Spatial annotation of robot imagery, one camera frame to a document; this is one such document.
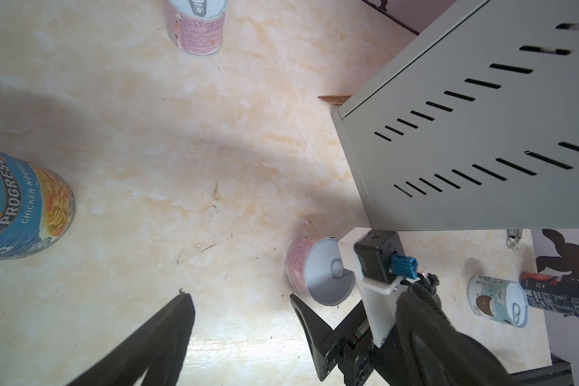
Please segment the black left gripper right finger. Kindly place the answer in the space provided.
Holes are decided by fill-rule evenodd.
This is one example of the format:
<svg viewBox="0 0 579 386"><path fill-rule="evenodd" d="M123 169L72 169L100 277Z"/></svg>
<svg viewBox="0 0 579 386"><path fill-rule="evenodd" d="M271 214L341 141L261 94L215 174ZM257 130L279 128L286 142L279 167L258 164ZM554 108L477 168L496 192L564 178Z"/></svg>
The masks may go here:
<svg viewBox="0 0 579 386"><path fill-rule="evenodd" d="M411 385L510 385L501 362L457 331L435 297L412 284L397 300L397 332Z"/></svg>

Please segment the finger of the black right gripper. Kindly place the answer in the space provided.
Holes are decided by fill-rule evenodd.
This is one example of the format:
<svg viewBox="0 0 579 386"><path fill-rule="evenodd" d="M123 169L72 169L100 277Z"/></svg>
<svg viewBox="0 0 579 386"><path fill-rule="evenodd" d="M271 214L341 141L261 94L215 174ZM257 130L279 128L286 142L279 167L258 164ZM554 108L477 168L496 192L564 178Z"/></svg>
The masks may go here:
<svg viewBox="0 0 579 386"><path fill-rule="evenodd" d="M330 340L333 330L297 295L291 294L289 297L307 338L318 379L324 381L333 368L333 344Z"/></svg>

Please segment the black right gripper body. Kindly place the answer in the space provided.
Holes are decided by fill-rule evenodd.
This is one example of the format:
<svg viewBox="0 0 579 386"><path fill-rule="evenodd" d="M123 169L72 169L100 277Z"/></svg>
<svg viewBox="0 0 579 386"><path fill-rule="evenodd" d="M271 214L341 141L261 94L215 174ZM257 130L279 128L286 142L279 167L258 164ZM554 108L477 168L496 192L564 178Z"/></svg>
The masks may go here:
<svg viewBox="0 0 579 386"><path fill-rule="evenodd" d="M411 384L397 329L377 347L362 302L325 335L325 374L335 368L343 374L345 385L364 385L373 373L387 385Z"/></svg>

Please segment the pink orange label can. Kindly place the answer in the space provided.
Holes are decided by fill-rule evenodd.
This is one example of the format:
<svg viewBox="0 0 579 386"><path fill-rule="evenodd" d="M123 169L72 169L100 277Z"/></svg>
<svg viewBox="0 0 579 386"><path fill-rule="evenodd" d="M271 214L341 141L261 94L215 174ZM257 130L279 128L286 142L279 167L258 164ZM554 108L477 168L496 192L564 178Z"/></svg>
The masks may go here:
<svg viewBox="0 0 579 386"><path fill-rule="evenodd" d="M344 268L334 237L298 239L286 255L285 267L295 291L327 307L344 302L355 286L355 275Z"/></svg>

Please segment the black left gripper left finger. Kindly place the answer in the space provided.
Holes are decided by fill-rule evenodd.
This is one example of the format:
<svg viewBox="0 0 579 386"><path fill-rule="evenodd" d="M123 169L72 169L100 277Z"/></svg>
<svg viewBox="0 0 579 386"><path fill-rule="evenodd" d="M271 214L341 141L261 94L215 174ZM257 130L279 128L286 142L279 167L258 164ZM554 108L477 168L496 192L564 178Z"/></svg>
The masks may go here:
<svg viewBox="0 0 579 386"><path fill-rule="evenodd" d="M196 310L179 293L71 385L176 385L183 369Z"/></svg>

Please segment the grey metal cabinet box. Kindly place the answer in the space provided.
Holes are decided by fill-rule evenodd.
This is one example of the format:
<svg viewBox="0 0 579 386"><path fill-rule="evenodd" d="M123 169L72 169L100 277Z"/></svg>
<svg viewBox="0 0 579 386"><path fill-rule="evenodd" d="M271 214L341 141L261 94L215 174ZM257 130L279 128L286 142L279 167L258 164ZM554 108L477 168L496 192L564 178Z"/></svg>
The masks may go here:
<svg viewBox="0 0 579 386"><path fill-rule="evenodd" d="M579 1L458 1L332 117L372 228L579 228Z"/></svg>

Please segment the blue Progresso soup can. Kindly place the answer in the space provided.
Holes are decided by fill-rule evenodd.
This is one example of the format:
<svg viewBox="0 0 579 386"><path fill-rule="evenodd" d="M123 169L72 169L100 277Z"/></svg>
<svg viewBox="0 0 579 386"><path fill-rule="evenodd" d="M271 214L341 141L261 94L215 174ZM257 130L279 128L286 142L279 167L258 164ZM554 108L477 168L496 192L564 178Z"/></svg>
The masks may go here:
<svg viewBox="0 0 579 386"><path fill-rule="evenodd" d="M74 217L75 196L63 178L0 152L0 261L49 248Z"/></svg>

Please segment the dark grey label can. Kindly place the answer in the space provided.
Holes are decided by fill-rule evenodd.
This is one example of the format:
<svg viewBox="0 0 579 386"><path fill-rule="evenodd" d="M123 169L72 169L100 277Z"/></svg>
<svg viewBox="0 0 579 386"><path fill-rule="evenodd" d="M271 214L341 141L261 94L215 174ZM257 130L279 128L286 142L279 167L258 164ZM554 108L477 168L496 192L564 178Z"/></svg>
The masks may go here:
<svg viewBox="0 0 579 386"><path fill-rule="evenodd" d="M531 307L579 318L579 279L525 272L519 284Z"/></svg>

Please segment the grey blue label can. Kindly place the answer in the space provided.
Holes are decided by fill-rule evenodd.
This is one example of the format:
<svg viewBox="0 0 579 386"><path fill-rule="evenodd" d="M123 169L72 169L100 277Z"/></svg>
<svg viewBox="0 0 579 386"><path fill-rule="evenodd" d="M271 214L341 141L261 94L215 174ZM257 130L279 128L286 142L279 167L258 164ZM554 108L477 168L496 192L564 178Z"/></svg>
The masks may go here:
<svg viewBox="0 0 579 386"><path fill-rule="evenodd" d="M527 294L517 282L475 275L468 281L466 297L479 317L516 328L528 323Z"/></svg>

